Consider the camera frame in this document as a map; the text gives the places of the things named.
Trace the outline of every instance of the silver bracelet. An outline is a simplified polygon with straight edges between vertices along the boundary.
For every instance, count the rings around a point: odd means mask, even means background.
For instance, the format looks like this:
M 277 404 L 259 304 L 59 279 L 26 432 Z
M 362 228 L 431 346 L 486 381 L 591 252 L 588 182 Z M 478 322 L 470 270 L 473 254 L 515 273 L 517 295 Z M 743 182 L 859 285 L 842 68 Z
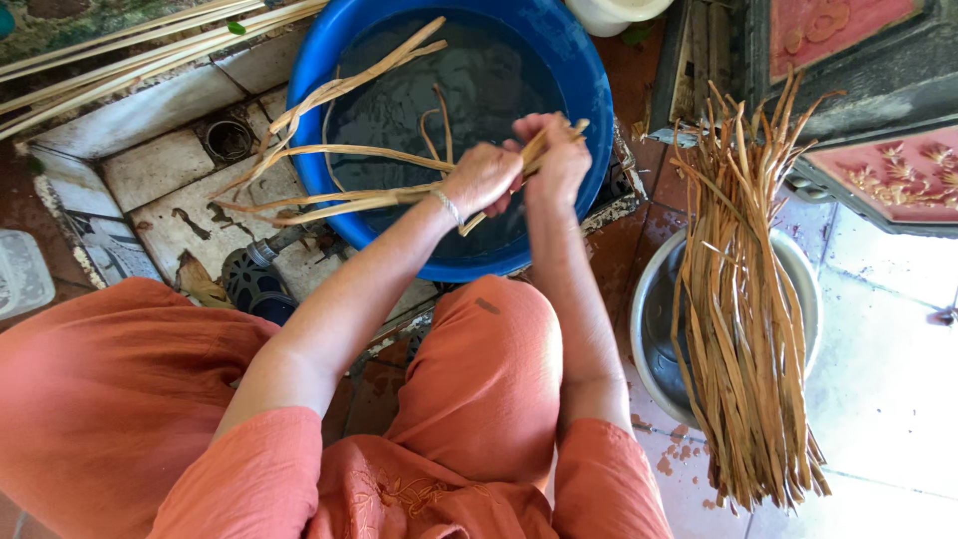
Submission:
M 462 226 L 463 224 L 466 224 L 466 220 L 463 219 L 463 214 L 459 213 L 459 209 L 456 208 L 456 204 L 453 204 L 452 200 L 450 200 L 449 197 L 445 195 L 445 193 L 443 193 L 439 189 L 433 189 L 429 193 L 432 193 L 433 195 L 438 197 L 439 200 L 442 201 L 443 206 L 445 207 L 445 209 L 449 210 L 449 213 L 451 213 L 452 217 L 455 218 L 457 224 L 459 224 L 460 226 Z

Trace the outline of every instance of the orange clothing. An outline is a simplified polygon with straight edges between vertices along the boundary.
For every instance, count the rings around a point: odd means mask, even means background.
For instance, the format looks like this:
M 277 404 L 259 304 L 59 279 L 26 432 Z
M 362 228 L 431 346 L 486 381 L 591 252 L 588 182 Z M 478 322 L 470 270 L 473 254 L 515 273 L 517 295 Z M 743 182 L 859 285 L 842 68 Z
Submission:
M 561 345 L 532 287 L 489 277 L 443 299 L 385 437 L 324 451 L 319 416 L 289 408 L 207 449 L 276 331 L 135 278 L 15 326 L 0 490 L 68 538 L 671 536 L 642 449 L 604 421 L 566 433 L 550 510 Z

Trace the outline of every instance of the floor drain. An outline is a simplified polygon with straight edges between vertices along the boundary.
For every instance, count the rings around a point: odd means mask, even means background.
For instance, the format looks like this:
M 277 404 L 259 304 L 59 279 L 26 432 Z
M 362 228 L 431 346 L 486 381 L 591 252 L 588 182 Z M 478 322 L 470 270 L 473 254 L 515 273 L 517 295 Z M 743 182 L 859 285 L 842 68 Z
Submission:
M 253 135 L 249 129 L 232 120 L 222 120 L 206 129 L 206 148 L 213 155 L 235 161 L 249 155 Z

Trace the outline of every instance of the orange shirt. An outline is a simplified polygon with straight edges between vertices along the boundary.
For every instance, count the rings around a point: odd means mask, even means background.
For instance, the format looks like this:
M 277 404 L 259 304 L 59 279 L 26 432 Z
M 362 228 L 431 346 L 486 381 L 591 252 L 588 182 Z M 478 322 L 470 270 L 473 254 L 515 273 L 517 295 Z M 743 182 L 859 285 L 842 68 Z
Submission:
M 556 508 L 530 484 L 478 483 L 379 436 L 323 451 L 307 408 L 261 413 L 173 487 L 150 537 L 672 537 L 642 448 L 598 419 L 559 447 Z

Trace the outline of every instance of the water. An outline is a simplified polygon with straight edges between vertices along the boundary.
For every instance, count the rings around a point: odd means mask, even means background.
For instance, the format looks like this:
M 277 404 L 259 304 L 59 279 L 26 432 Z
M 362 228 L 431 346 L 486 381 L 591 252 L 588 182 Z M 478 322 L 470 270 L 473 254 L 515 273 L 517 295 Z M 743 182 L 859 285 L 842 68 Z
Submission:
M 414 59 L 336 100 L 328 127 L 331 144 L 358 144 L 431 156 L 419 132 L 420 116 L 439 108 L 432 89 L 437 82 L 452 126 L 453 159 L 479 142 L 501 144 L 513 137 L 512 123 L 531 112 L 565 111 L 559 87 L 542 59 L 512 29 L 474 12 L 442 8 L 403 12 L 366 29 L 343 51 L 341 77 L 356 75 L 395 50 L 437 16 L 443 27 L 423 45 L 439 39 L 448 47 Z M 445 160 L 441 113 L 426 119 L 426 131 Z M 333 172 L 343 188 L 391 189 L 440 178 L 439 172 L 392 159 L 332 155 Z M 377 232 L 385 230 L 408 206 L 362 212 Z M 506 246 L 526 233 L 521 192 L 509 209 L 486 219 L 466 238 L 454 230 L 437 246 L 434 257 L 482 254 Z

